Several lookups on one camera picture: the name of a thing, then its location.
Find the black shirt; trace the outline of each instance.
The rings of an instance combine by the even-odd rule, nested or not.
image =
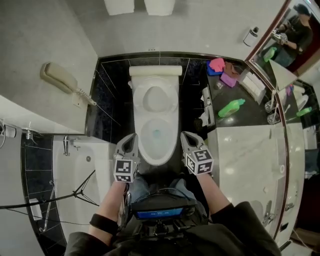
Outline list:
[[[288,41],[292,43],[296,43],[297,48],[292,49],[288,45],[284,45],[285,50],[294,58],[298,54],[303,53],[307,47],[310,45],[313,39],[313,32],[312,29],[308,26],[302,25],[299,17],[293,16],[288,20],[287,30],[285,31],[285,34],[288,38]]]
[[[185,231],[184,238],[157,241],[125,240],[109,247],[83,232],[69,236],[65,256],[281,256],[248,202],[229,204],[211,216],[213,224]]]

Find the bathtub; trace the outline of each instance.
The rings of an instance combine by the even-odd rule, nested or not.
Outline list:
[[[89,179],[84,194],[98,205],[108,192],[113,177],[113,154],[115,144],[86,136],[70,136],[79,138],[69,145],[70,156],[64,154],[63,136],[53,139],[52,168],[55,184],[55,197],[72,194],[84,180],[95,170]],[[88,232],[88,225],[97,206],[78,198],[70,197],[56,202],[61,226],[66,240],[73,232]]]

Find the electrical outlet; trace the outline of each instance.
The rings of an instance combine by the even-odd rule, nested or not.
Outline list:
[[[158,47],[149,47],[148,52],[159,52]]]

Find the person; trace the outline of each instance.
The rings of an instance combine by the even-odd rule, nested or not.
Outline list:
[[[285,68],[294,62],[297,55],[307,49],[313,39],[313,31],[309,24],[311,13],[308,8],[303,4],[298,4],[293,9],[298,14],[289,18],[277,29],[277,34],[284,33],[287,40],[283,41],[283,44],[281,42],[274,43],[261,53],[264,56],[271,47],[275,47],[276,52],[272,59]]]
[[[128,236],[124,239],[121,231],[117,233],[116,230],[126,184],[115,181],[93,215],[88,233],[71,233],[64,255],[281,255],[248,202],[233,206],[208,173],[197,175],[196,178],[208,204],[212,224],[206,222],[186,229],[183,237],[179,238],[139,240],[139,236]],[[171,186],[178,188],[187,197],[194,198],[194,194],[186,189],[184,179],[175,179]],[[140,195],[149,193],[148,184],[141,175],[137,175],[130,184],[129,191],[132,202],[140,201]],[[98,218],[103,225],[99,227],[97,222],[93,221],[94,218]]]

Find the blue screen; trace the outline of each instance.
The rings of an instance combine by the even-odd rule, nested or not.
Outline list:
[[[155,219],[163,217],[179,216],[183,208],[169,209],[169,210],[155,210],[155,211],[138,211],[136,214],[139,219]]]

